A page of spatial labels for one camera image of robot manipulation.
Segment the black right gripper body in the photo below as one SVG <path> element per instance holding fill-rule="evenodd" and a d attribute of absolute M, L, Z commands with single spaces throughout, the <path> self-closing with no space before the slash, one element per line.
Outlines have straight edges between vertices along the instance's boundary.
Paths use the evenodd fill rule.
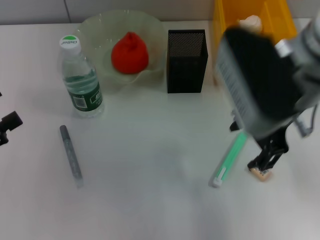
<path fill-rule="evenodd" d="M 289 151 L 286 140 L 287 128 L 288 125 L 282 126 L 272 134 L 261 139 L 255 138 L 254 140 L 262 151 L 267 151 L 269 153 L 287 153 Z"/>

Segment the beige barcode eraser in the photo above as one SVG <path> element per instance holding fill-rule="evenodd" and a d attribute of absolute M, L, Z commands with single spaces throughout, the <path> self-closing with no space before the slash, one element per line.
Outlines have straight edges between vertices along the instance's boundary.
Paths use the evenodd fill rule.
<path fill-rule="evenodd" d="M 257 167 L 250 168 L 249 171 L 261 182 L 265 182 L 272 175 L 272 172 L 269 171 L 268 169 L 260 170 Z"/>

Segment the green white toothbrush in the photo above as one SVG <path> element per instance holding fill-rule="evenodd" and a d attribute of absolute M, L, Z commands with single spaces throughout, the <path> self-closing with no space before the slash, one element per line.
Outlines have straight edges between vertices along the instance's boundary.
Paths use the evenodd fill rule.
<path fill-rule="evenodd" d="M 240 132 L 234 138 L 228 149 L 226 150 L 223 158 L 217 166 L 215 172 L 212 174 L 208 185 L 213 188 L 220 188 L 226 180 L 230 170 L 235 164 L 238 156 L 242 152 L 248 136 L 244 132 Z"/>

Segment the grey marker pen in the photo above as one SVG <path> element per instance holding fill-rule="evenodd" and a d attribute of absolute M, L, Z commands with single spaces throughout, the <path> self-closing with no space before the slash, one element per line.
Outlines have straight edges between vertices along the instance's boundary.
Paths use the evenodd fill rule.
<path fill-rule="evenodd" d="M 71 137 L 69 135 L 69 131 L 65 125 L 61 125 L 59 127 L 61 138 L 63 141 L 64 149 L 66 152 L 66 156 L 69 162 L 69 166 L 71 169 L 72 176 L 75 180 L 75 184 L 77 188 L 82 188 L 84 185 L 83 181 L 83 175 L 81 172 L 81 168 L 78 162 L 78 158 L 76 156 L 76 152 L 71 140 Z"/>

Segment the clear green-label water bottle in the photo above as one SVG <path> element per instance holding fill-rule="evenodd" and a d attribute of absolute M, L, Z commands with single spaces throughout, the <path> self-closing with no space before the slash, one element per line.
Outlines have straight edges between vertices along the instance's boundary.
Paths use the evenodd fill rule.
<path fill-rule="evenodd" d="M 73 107 L 82 117 L 95 117 L 104 110 L 103 95 L 95 66 L 83 53 L 75 35 L 59 41 L 59 70 Z"/>

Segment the white paper ball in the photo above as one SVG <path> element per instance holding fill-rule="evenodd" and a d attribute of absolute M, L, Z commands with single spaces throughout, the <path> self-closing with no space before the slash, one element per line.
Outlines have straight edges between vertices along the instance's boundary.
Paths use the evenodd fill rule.
<path fill-rule="evenodd" d="M 262 20 L 257 15 L 238 20 L 239 26 L 249 32 L 260 33 L 263 29 Z"/>

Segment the orange fruit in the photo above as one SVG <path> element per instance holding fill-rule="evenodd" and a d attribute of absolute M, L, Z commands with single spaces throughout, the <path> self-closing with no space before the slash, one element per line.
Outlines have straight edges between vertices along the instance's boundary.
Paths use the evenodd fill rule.
<path fill-rule="evenodd" d="M 145 42 L 135 32 L 127 32 L 111 51 L 111 63 L 122 74 L 138 74 L 149 64 Z"/>

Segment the black mesh pen holder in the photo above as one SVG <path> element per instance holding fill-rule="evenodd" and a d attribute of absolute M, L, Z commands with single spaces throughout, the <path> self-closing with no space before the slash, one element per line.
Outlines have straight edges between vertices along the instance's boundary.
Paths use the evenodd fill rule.
<path fill-rule="evenodd" d="M 169 30 L 166 57 L 167 92 L 200 93 L 208 56 L 205 30 Z"/>

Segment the green glass fruit bowl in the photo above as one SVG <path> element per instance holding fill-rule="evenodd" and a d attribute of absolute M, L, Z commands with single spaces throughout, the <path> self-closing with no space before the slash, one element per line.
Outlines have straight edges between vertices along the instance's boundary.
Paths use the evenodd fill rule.
<path fill-rule="evenodd" d="M 111 63 L 113 47 L 128 32 L 145 42 L 149 54 L 148 66 L 136 74 L 120 73 Z M 139 10 L 109 10 L 87 18 L 74 34 L 96 68 L 103 93 L 114 94 L 130 85 L 153 88 L 163 82 L 167 33 L 156 17 Z"/>

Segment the yellow plastic bin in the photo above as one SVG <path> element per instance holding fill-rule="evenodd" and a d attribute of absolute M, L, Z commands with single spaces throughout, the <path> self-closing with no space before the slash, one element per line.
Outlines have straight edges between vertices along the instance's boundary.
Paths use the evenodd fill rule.
<path fill-rule="evenodd" d="M 238 20 L 252 15 L 260 17 L 261 32 L 240 27 Z M 297 35 L 286 0 L 215 0 L 213 31 L 216 71 L 245 77 L 255 87 L 289 73 L 275 49 Z"/>

